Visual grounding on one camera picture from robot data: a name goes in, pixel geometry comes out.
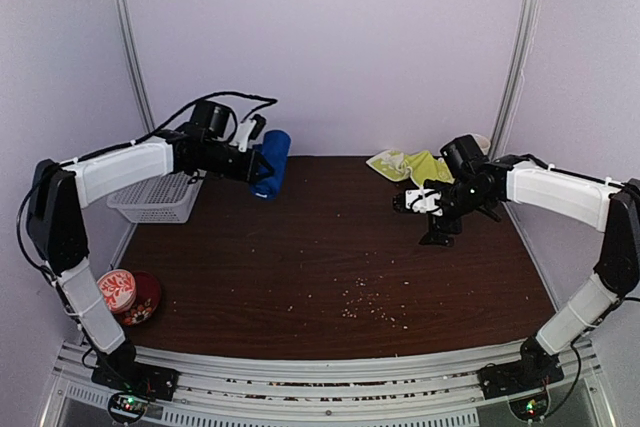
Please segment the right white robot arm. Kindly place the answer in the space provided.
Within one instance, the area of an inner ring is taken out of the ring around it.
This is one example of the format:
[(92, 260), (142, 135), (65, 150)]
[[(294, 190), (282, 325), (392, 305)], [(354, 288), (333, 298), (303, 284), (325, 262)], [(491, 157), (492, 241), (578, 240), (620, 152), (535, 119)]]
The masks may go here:
[(593, 331), (639, 285), (639, 182), (599, 179), (532, 154), (490, 159), (470, 135), (440, 151), (450, 182), (426, 180), (402, 204), (428, 218), (427, 245), (450, 246), (470, 213), (522, 217), (539, 270), (560, 299), (556, 312), (519, 348), (517, 360), (479, 370), (495, 396), (561, 379), (559, 355)]

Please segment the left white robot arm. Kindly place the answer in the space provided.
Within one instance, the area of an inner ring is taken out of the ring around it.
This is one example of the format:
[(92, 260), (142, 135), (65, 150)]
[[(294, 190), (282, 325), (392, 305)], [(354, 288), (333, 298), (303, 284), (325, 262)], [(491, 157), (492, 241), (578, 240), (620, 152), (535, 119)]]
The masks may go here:
[(249, 143), (266, 123), (261, 110), (275, 105), (276, 99), (248, 95), (255, 107), (236, 118), (227, 134), (233, 111), (220, 103), (222, 96), (214, 92), (187, 103), (191, 117), (175, 130), (161, 123), (137, 139), (62, 163), (40, 161), (20, 204), (17, 237), (29, 237), (40, 258), (35, 269), (56, 290), (96, 353), (94, 371), (123, 391), (144, 382), (145, 368), (135, 361), (136, 349), (110, 312), (90, 269), (83, 210), (116, 191), (170, 174), (206, 171), (248, 184), (272, 176), (271, 164)]

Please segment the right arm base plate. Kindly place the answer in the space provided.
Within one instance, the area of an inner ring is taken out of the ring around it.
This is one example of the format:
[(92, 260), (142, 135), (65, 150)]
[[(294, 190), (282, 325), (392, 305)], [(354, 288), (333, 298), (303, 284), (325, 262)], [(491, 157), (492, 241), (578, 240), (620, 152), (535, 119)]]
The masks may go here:
[(540, 389), (546, 383), (556, 383), (564, 379), (563, 370), (558, 364), (542, 371), (529, 371), (525, 369), (522, 360), (487, 364), (478, 370), (477, 376), (485, 400)]

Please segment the blue towel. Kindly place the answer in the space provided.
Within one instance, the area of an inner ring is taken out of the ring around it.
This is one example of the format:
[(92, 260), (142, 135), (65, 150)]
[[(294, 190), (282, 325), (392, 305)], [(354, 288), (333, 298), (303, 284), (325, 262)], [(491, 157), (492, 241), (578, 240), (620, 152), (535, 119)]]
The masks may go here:
[(261, 144), (256, 144), (275, 168), (274, 177), (269, 181), (251, 185), (251, 193), (264, 200), (274, 200), (281, 191), (284, 181), (291, 137), (282, 130), (270, 130), (264, 134)]

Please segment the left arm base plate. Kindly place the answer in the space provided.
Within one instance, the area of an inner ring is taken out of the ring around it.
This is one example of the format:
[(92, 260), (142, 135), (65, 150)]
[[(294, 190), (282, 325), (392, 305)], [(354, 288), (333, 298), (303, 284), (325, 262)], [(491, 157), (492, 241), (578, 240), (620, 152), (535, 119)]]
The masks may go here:
[(95, 384), (151, 400), (171, 401), (179, 380), (175, 369), (139, 362), (99, 361), (91, 375)]

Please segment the yellow green patterned towel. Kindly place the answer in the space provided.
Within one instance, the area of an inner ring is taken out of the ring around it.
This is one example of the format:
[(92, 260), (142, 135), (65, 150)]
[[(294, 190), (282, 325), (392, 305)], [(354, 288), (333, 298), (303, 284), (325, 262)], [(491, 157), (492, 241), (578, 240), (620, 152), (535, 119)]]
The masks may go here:
[(427, 150), (414, 154), (385, 150), (367, 159), (366, 165), (387, 180), (410, 180), (417, 187), (423, 186), (425, 181), (454, 181), (445, 161)]

